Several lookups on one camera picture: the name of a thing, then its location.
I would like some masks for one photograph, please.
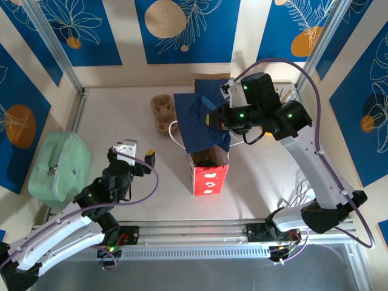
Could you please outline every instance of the bag handle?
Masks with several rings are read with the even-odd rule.
[[[54,174],[56,167],[56,156],[61,152],[59,141],[48,142],[43,148],[40,149],[39,153],[39,164],[38,168],[42,172],[47,172],[48,175]]]

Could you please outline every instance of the metal bracket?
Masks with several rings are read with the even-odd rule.
[[[58,165],[55,165],[54,167],[50,167],[48,168],[48,172],[47,172],[47,175],[50,176],[50,175],[54,175],[56,173],[56,169],[58,168]]]
[[[292,230],[299,234],[299,229]],[[248,243],[267,243],[276,241],[277,243],[289,243],[291,236],[289,232],[283,232],[273,239],[266,229],[265,223],[248,223],[244,228],[244,234],[248,238]]]
[[[117,143],[113,148],[120,153],[124,153],[127,156],[136,157],[136,149],[138,147],[138,142],[132,139],[125,139],[123,142]],[[127,162],[130,166],[135,165],[135,160],[126,158],[125,156],[117,155],[118,160]]]
[[[221,93],[223,97],[229,101],[230,108],[242,106],[243,102],[237,90],[237,83],[235,80],[229,79],[226,84],[222,85]]]
[[[139,240],[138,226],[122,226],[118,234],[117,246],[135,246]]]

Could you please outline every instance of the ventilation grille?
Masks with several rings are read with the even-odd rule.
[[[83,250],[69,259],[89,261],[96,258],[96,250]],[[143,261],[161,259],[227,259],[268,258],[269,248],[263,246],[244,247],[182,247],[182,248],[126,248],[120,260]]]

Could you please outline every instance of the beige circle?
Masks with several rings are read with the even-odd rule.
[[[22,5],[22,2],[20,2],[20,0],[10,0],[11,2],[15,3],[16,5]]]
[[[287,2],[288,0],[275,0],[276,5],[283,5]]]
[[[157,38],[173,38],[186,27],[183,10],[171,0],[157,0],[145,12],[145,26]]]
[[[187,45],[182,45],[181,46],[181,51],[182,52],[187,52],[189,50],[189,47]]]

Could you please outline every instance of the white leaf drawing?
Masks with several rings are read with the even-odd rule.
[[[11,0],[2,1],[19,22],[35,30],[21,5],[17,5]],[[40,0],[37,3],[52,29],[59,32],[56,34],[57,37],[63,38],[63,41],[71,37],[77,40],[85,39],[95,44],[100,43],[99,36],[93,28],[102,24],[102,18],[84,12],[83,0]]]
[[[377,152],[388,151],[388,32],[380,41],[370,68],[370,79],[375,104],[363,118],[361,128],[365,132],[377,129]]]
[[[5,80],[7,76],[8,67],[0,66],[0,84]],[[17,118],[9,114],[5,108],[0,104],[0,133],[3,132],[7,127],[11,128],[12,125],[18,125],[20,127],[27,128],[26,124],[28,117],[26,118]]]
[[[295,21],[302,32],[309,36],[309,46],[315,44],[318,26],[328,17],[332,11],[336,0],[327,0],[326,4],[321,0],[318,8],[314,10],[310,5],[310,0],[287,0],[284,5],[289,9],[292,21]]]
[[[366,9],[369,1],[370,0],[353,0],[350,3],[349,8],[345,12],[343,21],[349,24],[350,16],[352,15],[352,13],[356,13],[356,14],[362,13]]]
[[[186,17],[186,27],[177,36],[159,39],[156,45],[157,47],[161,47],[158,52],[159,55],[170,48],[177,50],[184,45],[190,47],[195,42],[195,39],[201,36],[201,31],[206,31],[207,29],[205,15],[214,12],[222,3],[222,0],[217,0],[216,5],[209,10],[209,3],[215,0],[178,1],[176,4],[182,9]]]

